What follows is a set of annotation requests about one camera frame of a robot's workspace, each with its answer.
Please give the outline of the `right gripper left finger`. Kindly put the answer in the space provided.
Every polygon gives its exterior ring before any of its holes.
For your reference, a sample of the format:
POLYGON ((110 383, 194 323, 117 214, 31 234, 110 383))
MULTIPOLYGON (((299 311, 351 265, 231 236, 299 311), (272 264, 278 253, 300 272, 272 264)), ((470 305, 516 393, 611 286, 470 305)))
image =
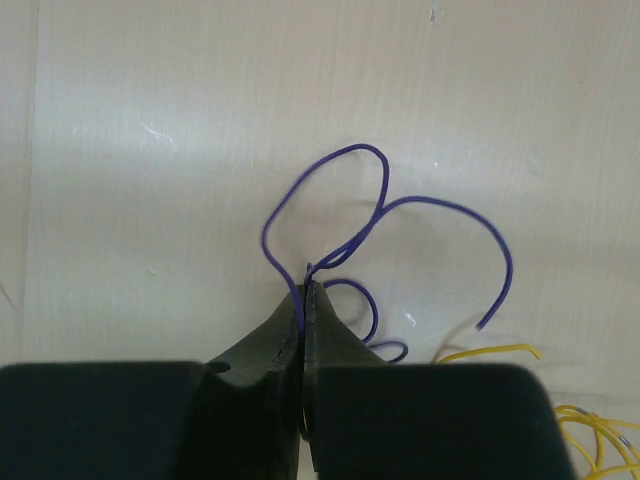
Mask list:
POLYGON ((293 479, 295 295, 218 357, 1 370, 5 479, 293 479))

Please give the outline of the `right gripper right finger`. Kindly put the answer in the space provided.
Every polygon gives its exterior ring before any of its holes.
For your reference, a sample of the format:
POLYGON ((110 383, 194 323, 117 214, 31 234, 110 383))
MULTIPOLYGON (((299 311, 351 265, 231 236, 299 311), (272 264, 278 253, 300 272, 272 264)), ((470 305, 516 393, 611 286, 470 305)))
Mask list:
POLYGON ((508 363, 391 365, 305 290, 300 425, 322 479, 571 479, 549 397, 508 363))

